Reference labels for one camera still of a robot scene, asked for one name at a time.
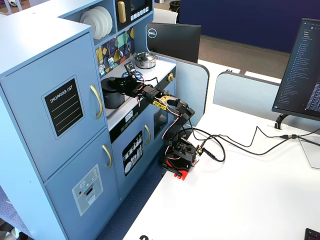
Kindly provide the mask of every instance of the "blue carpet floor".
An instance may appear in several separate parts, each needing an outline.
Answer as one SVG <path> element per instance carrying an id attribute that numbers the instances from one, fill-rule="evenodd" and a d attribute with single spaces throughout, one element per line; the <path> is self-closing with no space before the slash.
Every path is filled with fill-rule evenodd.
<path id="1" fill-rule="evenodd" d="M 162 179 L 161 149 L 96 240 L 122 240 Z"/>

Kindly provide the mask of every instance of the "black trash bin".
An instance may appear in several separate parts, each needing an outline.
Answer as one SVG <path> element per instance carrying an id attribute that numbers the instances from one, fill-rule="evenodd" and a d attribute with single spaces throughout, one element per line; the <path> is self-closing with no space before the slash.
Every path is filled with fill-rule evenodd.
<path id="1" fill-rule="evenodd" d="M 180 20 L 180 1 L 171 1 L 170 2 L 170 10 L 172 12 L 178 13 L 178 17 L 176 18 L 176 22 L 179 23 L 179 20 Z"/>

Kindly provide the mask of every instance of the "stack of plates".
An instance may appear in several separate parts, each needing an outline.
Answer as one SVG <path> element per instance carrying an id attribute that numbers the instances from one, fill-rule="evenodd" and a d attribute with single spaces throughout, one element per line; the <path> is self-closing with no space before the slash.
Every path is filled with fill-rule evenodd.
<path id="1" fill-rule="evenodd" d="M 110 34 L 113 24 L 109 11 L 102 6 L 96 6 L 84 12 L 80 23 L 91 25 L 93 38 L 97 40 Z"/>

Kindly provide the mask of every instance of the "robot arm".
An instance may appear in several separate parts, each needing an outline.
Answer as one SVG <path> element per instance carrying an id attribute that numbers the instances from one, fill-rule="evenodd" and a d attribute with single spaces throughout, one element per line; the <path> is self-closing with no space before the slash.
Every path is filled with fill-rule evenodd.
<path id="1" fill-rule="evenodd" d="M 125 78 L 110 77 L 108 80 L 109 86 L 120 94 L 139 100 L 144 98 L 149 104 L 155 105 L 176 117 L 175 122 L 162 137 L 164 145 L 167 146 L 166 162 L 162 166 L 184 180 L 196 160 L 196 153 L 199 148 L 199 146 L 194 147 L 178 134 L 182 126 L 195 114 L 192 108 L 181 99 L 164 94 L 152 85 L 142 83 L 133 74 Z"/>

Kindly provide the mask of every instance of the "cabinet door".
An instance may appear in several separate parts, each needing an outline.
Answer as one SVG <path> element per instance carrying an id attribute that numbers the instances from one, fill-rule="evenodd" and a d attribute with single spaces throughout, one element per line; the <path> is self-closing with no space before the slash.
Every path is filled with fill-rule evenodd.
<path id="1" fill-rule="evenodd" d="M 45 186 L 70 240 L 92 239 L 119 203 L 115 165 L 103 148 L 111 151 L 108 134 L 99 135 Z"/>
<path id="2" fill-rule="evenodd" d="M 104 113 L 96 118 L 100 79 L 89 34 L 0 83 L 43 180 L 106 125 Z"/>
<path id="3" fill-rule="evenodd" d="M 120 198 L 128 193 L 152 161 L 154 108 L 149 105 L 112 144 Z"/>

